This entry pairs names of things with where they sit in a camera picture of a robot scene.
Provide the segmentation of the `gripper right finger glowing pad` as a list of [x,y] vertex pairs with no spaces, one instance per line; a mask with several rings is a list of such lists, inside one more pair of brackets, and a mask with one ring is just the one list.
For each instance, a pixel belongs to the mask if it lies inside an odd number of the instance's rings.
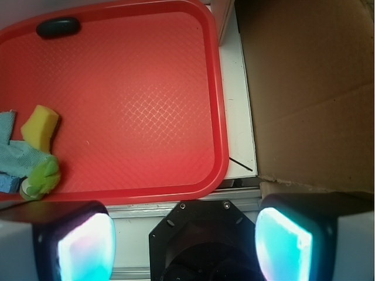
[[269,194],[255,248],[265,280],[374,280],[374,195]]

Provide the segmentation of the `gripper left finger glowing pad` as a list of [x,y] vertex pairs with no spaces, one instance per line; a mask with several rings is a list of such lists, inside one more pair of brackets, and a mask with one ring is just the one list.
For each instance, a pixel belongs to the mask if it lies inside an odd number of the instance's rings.
[[114,258],[99,201],[1,203],[1,280],[110,280]]

